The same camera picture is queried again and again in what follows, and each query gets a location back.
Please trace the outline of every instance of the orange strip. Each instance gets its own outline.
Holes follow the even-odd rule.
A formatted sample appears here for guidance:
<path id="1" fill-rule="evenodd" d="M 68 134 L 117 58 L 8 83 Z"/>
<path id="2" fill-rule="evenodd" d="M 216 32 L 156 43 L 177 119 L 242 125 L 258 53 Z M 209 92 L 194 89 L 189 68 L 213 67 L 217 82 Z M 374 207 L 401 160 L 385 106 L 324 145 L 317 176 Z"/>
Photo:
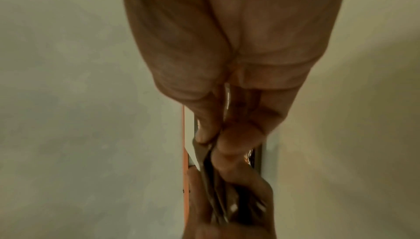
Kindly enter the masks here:
<path id="1" fill-rule="evenodd" d="M 182 179 L 184 186 L 184 223 L 187 225 L 188 213 L 189 213 L 189 184 L 188 184 L 188 153 L 185 150 L 185 108 L 182 106 Z"/>

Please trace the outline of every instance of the skin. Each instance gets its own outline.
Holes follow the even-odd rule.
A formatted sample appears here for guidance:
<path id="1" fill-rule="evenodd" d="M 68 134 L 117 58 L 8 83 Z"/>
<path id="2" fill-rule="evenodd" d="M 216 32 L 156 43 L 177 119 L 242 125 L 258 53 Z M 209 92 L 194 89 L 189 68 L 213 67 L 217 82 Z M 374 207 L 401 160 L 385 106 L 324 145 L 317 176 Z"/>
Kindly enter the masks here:
<path id="1" fill-rule="evenodd" d="M 124 0 L 157 88 L 190 108 L 230 170 L 287 116 L 342 0 Z M 224 119 L 225 86 L 230 105 Z"/>
<path id="2" fill-rule="evenodd" d="M 273 191 L 271 186 L 249 165 L 237 163 L 227 181 L 251 190 L 267 206 L 266 219 L 262 226 L 227 224 L 211 225 L 211 206 L 207 200 L 201 175 L 195 167 L 188 171 L 191 190 L 190 214 L 183 239 L 275 239 Z"/>

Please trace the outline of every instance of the hand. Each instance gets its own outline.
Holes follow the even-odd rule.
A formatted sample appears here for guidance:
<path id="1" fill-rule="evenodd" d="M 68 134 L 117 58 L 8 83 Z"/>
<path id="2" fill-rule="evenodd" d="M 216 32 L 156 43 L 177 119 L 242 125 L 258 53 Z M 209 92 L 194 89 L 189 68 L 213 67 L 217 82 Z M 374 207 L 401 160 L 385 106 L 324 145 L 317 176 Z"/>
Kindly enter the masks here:
<path id="1" fill-rule="evenodd" d="M 222 176 L 228 182 L 248 188 L 265 203 L 264 225 L 211 225 L 211 206 L 201 182 L 200 172 L 193 167 L 188 171 L 191 202 L 183 239 L 275 239 L 273 191 L 270 185 L 243 162 L 236 164 L 233 170 L 225 171 Z"/>
<path id="2" fill-rule="evenodd" d="M 124 0 L 157 88 L 190 108 L 229 169 L 286 117 L 342 0 Z M 224 84 L 231 86 L 223 124 Z"/>

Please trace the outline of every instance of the brown wrapper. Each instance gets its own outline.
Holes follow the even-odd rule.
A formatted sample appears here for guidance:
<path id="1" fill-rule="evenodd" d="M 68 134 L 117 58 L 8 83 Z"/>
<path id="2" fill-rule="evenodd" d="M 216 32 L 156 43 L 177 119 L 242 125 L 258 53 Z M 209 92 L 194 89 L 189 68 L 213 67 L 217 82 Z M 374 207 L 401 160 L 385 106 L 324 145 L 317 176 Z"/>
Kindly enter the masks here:
<path id="1" fill-rule="evenodd" d="M 243 225 L 262 225 L 264 203 L 246 188 L 225 182 L 213 167 L 210 157 L 216 140 L 217 138 L 208 145 L 199 144 L 195 140 L 192 142 L 207 198 L 213 208 L 212 221 L 218 224 L 236 222 Z"/>

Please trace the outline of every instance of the human hand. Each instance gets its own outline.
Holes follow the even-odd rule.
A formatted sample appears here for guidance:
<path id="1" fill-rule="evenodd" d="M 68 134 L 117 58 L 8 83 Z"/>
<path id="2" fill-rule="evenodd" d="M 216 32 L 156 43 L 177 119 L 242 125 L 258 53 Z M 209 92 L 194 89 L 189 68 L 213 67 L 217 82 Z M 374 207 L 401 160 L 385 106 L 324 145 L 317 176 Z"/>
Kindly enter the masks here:
<path id="1" fill-rule="evenodd" d="M 262 226 L 227 224 L 211 225 L 211 206 L 207 200 L 200 172 L 188 170 L 190 184 L 190 214 L 183 239 L 275 239 L 273 191 L 270 185 L 248 164 L 240 162 L 233 170 L 225 171 L 222 177 L 233 184 L 244 186 L 254 193 L 266 206 Z"/>
<path id="2" fill-rule="evenodd" d="M 284 120 L 327 48 L 341 1 L 124 0 L 157 88 L 200 121 L 196 140 L 208 142 L 223 126 L 212 153 L 219 171 Z"/>

